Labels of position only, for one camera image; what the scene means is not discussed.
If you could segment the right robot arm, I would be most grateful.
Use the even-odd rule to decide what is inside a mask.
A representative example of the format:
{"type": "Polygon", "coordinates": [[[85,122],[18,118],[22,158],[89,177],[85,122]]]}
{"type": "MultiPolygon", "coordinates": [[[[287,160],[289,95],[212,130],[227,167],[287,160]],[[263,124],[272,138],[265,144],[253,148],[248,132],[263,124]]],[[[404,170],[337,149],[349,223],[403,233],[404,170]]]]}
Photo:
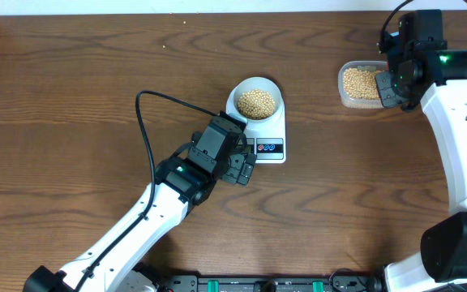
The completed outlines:
{"type": "Polygon", "coordinates": [[[383,107],[421,108],[448,185],[449,218],[426,230],[415,255],[387,265],[374,290],[444,291],[467,284],[467,50],[450,50],[439,10],[402,15],[382,30],[388,69],[375,77],[383,107]]]}

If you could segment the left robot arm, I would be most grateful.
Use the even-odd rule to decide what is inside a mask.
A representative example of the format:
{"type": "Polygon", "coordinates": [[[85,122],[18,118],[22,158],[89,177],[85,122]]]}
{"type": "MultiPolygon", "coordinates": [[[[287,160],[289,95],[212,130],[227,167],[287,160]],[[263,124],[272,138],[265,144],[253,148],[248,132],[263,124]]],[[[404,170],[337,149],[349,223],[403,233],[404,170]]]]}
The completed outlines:
{"type": "Polygon", "coordinates": [[[208,199],[216,183],[246,185],[255,167],[246,118],[221,112],[154,170],[135,205],[91,248],[54,273],[37,268],[26,291],[115,291],[152,246],[208,199]]]}

